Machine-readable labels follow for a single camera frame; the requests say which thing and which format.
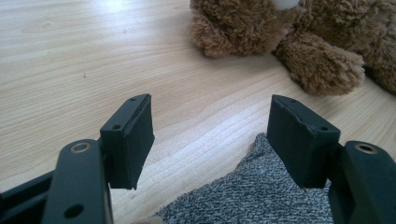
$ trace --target teddy bear leg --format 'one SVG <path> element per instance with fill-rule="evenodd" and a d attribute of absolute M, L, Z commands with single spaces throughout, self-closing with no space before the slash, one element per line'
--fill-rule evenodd
<path fill-rule="evenodd" d="M 311 33 L 293 33 L 275 51 L 291 78 L 312 94 L 343 95 L 364 80 L 360 55 L 331 46 Z"/>
<path fill-rule="evenodd" d="M 205 55 L 219 58 L 235 51 L 233 45 L 219 28 L 197 10 L 192 11 L 192 41 L 205 50 Z"/>

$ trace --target brown teddy bear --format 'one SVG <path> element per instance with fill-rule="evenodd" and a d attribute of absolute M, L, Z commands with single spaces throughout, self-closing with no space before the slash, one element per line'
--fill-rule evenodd
<path fill-rule="evenodd" d="M 396 0 L 191 0 L 210 57 L 272 51 L 314 94 L 353 91 L 370 70 L 396 94 Z"/>

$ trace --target black plastic part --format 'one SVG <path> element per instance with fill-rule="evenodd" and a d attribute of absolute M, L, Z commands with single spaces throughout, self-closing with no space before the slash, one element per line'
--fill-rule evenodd
<path fill-rule="evenodd" d="M 329 204 L 332 209 L 332 220 L 336 224 L 349 223 L 355 208 L 352 194 L 339 190 L 334 184 L 329 189 Z"/>
<path fill-rule="evenodd" d="M 380 147 L 350 141 L 340 160 L 355 204 L 349 223 L 396 223 L 396 164 L 390 155 Z M 342 214 L 333 216 L 349 216 L 347 210 L 339 211 Z"/>
<path fill-rule="evenodd" d="M 112 158 L 110 187 L 136 189 L 154 142 L 151 96 L 143 94 L 126 101 L 102 127 L 100 134 L 103 150 Z"/>
<path fill-rule="evenodd" d="M 344 151 L 345 148 L 341 145 L 332 148 L 327 156 L 325 169 L 328 178 L 332 181 L 332 186 L 337 188 L 337 191 L 344 194 L 351 194 L 344 167 L 340 161 Z"/>
<path fill-rule="evenodd" d="M 97 141 L 80 140 L 62 149 L 42 223 L 113 223 Z"/>
<path fill-rule="evenodd" d="M 49 172 L 1 194 L 0 223 L 40 223 L 51 178 Z"/>
<path fill-rule="evenodd" d="M 326 156 L 338 145 L 340 130 L 288 97 L 273 95 L 267 138 L 300 188 L 323 188 Z"/>

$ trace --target gray knitted fabric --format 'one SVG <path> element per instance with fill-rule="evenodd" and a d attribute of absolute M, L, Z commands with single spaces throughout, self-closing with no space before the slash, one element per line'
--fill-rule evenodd
<path fill-rule="evenodd" d="M 164 223 L 332 223 L 325 189 L 299 189 L 264 133 L 235 171 L 178 197 Z"/>

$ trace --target light wood grain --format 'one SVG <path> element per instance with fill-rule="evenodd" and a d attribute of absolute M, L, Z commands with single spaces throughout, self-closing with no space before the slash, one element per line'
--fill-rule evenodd
<path fill-rule="evenodd" d="M 372 80 L 347 96 L 304 93 L 272 55 L 204 57 L 189 2 L 0 3 L 0 191 L 42 175 L 129 97 L 152 94 L 156 135 L 137 191 L 112 190 L 116 223 L 152 215 L 231 172 L 265 132 L 272 94 L 295 98 L 396 159 L 396 97 Z"/>

